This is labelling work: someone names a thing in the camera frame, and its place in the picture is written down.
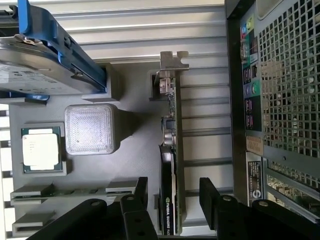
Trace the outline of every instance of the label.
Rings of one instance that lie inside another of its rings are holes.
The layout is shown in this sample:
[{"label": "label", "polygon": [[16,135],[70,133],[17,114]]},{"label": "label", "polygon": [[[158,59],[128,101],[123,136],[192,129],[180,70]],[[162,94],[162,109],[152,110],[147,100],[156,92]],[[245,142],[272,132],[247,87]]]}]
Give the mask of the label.
[{"label": "label", "polygon": [[24,165],[51,169],[59,163],[58,137],[54,133],[24,135],[22,152]]},{"label": "label", "polygon": [[0,88],[25,94],[81,94],[79,90],[30,68],[4,64],[0,64]]},{"label": "label", "polygon": [[247,162],[248,206],[258,199],[263,199],[261,161]]},{"label": "label", "polygon": [[259,156],[264,155],[264,142],[260,137],[246,136],[246,149]]}]

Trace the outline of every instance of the metal mesh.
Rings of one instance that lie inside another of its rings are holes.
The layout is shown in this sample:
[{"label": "metal mesh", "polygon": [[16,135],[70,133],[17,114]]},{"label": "metal mesh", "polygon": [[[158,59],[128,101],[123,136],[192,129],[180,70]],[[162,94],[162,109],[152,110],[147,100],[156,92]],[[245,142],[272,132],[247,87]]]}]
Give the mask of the metal mesh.
[{"label": "metal mesh", "polygon": [[270,168],[278,173],[288,176],[302,184],[308,185],[313,189],[319,190],[320,189],[320,178],[316,178],[310,176],[309,174],[305,174],[301,171],[297,171],[293,168],[289,168],[285,165],[281,165],[276,162],[271,162]]},{"label": "metal mesh", "polygon": [[320,1],[299,0],[259,33],[264,144],[320,157]]}]

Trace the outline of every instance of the translucent plastic cube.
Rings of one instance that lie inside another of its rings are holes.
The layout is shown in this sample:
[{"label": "translucent plastic cube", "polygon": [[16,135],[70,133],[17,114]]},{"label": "translucent plastic cube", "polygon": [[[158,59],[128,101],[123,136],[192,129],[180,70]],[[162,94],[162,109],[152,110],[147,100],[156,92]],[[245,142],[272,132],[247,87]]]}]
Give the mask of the translucent plastic cube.
[{"label": "translucent plastic cube", "polygon": [[114,153],[130,136],[124,113],[108,103],[68,106],[64,112],[66,151],[74,156]]}]

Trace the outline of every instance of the hard drive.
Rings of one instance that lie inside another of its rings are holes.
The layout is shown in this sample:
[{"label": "hard drive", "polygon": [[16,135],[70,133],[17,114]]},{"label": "hard drive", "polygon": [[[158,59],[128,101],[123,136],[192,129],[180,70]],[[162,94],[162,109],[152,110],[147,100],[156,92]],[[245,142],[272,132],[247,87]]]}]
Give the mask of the hard drive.
[{"label": "hard drive", "polygon": [[34,95],[106,92],[100,68],[45,9],[19,0],[0,16],[0,91]]}]

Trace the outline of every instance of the gray surface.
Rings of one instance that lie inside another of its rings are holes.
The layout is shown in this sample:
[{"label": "gray surface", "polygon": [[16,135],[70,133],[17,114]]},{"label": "gray surface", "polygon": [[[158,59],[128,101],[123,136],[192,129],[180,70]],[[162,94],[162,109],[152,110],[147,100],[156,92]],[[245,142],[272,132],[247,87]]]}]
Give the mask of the gray surface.
[{"label": "gray surface", "polygon": [[[159,191],[159,144],[162,142],[161,115],[167,113],[166,102],[150,102],[146,86],[147,72],[159,68],[159,63],[138,63],[115,66],[122,73],[124,96],[113,102],[119,109],[138,113],[144,123],[133,136],[121,142],[118,151],[111,155],[69,156],[73,171],[64,177],[41,177],[37,184],[53,182],[57,188],[76,186],[107,186],[113,180],[130,180],[148,177],[151,195]],[[21,128],[26,122],[63,122],[69,105],[87,104],[81,96],[52,96],[47,106],[20,108],[10,106],[12,167],[14,189],[31,182],[22,170]],[[15,208],[16,217],[24,213],[23,206]]]},{"label": "gray surface", "polygon": [[29,99],[25,97],[17,97],[17,98],[2,98],[0,99],[0,104],[10,104],[10,105],[16,105],[16,106],[33,106],[33,105],[45,105],[46,102],[35,100],[35,99]]}]

